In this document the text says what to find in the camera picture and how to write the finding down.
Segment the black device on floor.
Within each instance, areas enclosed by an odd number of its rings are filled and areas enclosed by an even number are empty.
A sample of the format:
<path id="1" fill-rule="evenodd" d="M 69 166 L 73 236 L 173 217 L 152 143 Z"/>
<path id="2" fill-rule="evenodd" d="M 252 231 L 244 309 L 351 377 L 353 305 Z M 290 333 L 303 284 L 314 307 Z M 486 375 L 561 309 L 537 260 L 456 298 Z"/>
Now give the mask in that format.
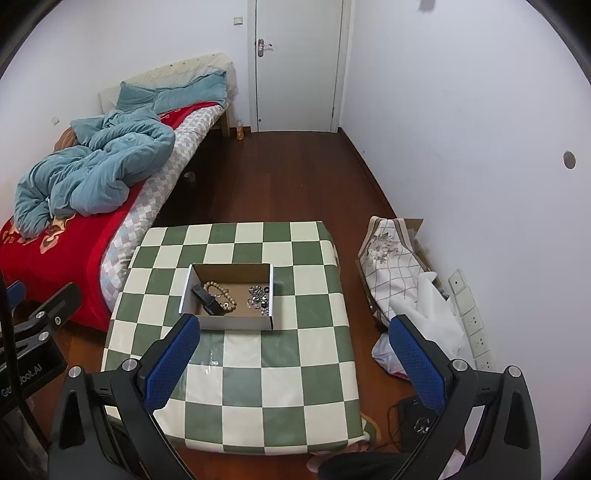
<path id="1" fill-rule="evenodd" d="M 411 453 L 435 425 L 438 414 L 418 396 L 408 397 L 388 411 L 390 442 L 399 452 Z"/>

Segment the bed with red sheet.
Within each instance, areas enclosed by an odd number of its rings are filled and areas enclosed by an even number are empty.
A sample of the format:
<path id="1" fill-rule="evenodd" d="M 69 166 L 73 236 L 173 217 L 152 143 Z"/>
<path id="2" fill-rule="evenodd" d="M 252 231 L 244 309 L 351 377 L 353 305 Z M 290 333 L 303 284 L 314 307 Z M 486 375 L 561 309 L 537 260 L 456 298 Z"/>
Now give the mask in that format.
<path id="1" fill-rule="evenodd" d="M 222 53 L 167 64 L 103 90 L 15 189 L 1 275 L 25 320 L 59 289 L 81 296 L 75 323 L 107 329 L 131 257 L 201 141 L 238 93 Z"/>

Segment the red white plastic bag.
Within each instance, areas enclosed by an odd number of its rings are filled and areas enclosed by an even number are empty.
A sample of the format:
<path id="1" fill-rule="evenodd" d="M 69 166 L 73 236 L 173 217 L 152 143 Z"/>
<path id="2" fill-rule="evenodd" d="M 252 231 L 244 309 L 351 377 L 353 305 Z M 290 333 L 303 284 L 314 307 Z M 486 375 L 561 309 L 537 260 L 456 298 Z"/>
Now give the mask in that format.
<path id="1" fill-rule="evenodd" d="M 408 381 L 408 376 L 402 363 L 394 354 L 389 335 L 382 333 L 372 349 L 373 359 L 391 376 Z"/>

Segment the white cloth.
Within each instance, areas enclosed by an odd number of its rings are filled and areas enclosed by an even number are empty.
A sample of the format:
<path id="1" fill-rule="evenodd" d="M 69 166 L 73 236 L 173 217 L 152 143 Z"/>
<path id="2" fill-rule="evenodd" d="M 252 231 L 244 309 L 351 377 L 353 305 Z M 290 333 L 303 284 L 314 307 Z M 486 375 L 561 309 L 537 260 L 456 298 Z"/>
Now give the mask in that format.
<path id="1" fill-rule="evenodd" d="M 450 360 L 463 359 L 475 366 L 467 334 L 451 299 L 445 300 L 433 281 L 435 272 L 418 276 L 416 299 L 393 296 L 389 307 L 395 315 L 406 315 L 420 333 L 435 342 Z"/>

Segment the white cardboard box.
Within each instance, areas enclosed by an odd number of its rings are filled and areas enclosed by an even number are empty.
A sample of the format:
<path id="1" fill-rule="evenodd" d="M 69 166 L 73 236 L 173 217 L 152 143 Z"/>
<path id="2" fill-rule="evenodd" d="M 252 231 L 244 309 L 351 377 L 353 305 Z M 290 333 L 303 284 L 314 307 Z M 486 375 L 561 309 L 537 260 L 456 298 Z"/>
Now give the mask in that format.
<path id="1" fill-rule="evenodd" d="M 204 330 L 271 331 L 273 322 L 273 265 L 269 263 L 192 264 L 188 268 L 178 313 L 197 317 Z M 219 303 L 229 300 L 232 311 L 208 315 L 191 293 L 200 284 Z"/>

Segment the patterned fabric on box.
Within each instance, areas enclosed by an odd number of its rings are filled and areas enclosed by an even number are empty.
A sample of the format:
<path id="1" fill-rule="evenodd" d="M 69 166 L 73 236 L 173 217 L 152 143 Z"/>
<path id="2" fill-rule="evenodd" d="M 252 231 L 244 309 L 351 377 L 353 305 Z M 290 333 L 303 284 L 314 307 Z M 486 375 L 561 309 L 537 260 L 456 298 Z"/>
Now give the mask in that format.
<path id="1" fill-rule="evenodd" d="M 370 309 L 381 326 L 388 326 L 397 316 L 389 307 L 390 299 L 401 295 L 415 300 L 418 276 L 435 272 L 416 239 L 422 223 L 421 219 L 370 218 L 356 265 Z M 442 294 L 438 274 L 433 284 Z"/>

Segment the blue rumpled duvet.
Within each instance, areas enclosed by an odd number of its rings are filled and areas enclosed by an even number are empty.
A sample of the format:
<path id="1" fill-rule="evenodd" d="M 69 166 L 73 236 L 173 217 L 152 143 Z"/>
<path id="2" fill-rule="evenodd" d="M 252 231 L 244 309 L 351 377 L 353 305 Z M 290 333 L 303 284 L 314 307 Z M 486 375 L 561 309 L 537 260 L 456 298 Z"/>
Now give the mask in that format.
<path id="1" fill-rule="evenodd" d="M 157 173 L 172 155 L 174 128 L 160 116 L 202 102 L 228 100 L 226 72 L 214 69 L 184 86 L 120 84 L 116 108 L 71 122 L 76 144 L 46 156 L 19 180 L 13 221 L 34 239 L 56 218 L 118 209 L 135 184 Z"/>

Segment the green white checkered tablecloth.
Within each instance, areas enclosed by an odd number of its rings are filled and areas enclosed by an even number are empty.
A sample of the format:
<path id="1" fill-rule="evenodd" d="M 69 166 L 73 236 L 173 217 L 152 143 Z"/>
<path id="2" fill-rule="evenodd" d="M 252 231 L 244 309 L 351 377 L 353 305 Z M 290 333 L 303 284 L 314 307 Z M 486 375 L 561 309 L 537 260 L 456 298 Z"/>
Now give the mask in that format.
<path id="1" fill-rule="evenodd" d="M 195 264 L 273 266 L 273 329 L 203 331 L 167 404 L 163 432 L 204 451 L 290 455 L 367 442 L 334 242 L 322 222 L 154 227 L 114 304 L 106 370 L 138 358 L 179 318 Z"/>

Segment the small orange bottle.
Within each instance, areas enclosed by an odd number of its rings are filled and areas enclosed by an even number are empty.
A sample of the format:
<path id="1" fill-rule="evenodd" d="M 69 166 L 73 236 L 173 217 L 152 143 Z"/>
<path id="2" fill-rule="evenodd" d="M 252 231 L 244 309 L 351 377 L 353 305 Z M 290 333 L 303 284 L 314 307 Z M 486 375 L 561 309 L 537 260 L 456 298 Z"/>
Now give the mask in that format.
<path id="1" fill-rule="evenodd" d="M 235 130 L 236 138 L 238 139 L 238 141 L 242 141 L 245 138 L 245 129 L 243 129 L 242 121 L 236 121 Z"/>

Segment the white door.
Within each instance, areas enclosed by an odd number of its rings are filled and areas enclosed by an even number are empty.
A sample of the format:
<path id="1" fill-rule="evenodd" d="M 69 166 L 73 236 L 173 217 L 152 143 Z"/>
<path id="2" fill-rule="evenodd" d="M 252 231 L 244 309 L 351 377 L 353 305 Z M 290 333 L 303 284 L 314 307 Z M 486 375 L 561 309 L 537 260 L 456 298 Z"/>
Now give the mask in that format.
<path id="1" fill-rule="evenodd" d="M 353 1 L 249 1 L 250 130 L 335 133 Z"/>

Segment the white wall socket strip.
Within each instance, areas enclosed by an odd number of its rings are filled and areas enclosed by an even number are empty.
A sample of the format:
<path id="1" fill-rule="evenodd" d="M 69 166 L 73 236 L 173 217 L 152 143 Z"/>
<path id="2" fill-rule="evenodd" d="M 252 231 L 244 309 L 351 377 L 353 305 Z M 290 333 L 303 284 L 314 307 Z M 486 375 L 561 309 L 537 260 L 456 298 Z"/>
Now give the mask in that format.
<path id="1" fill-rule="evenodd" d="M 495 371 L 495 360 L 488 342 L 488 334 L 474 295 L 464 273 L 457 269 L 448 279 L 475 365 L 479 370 Z"/>

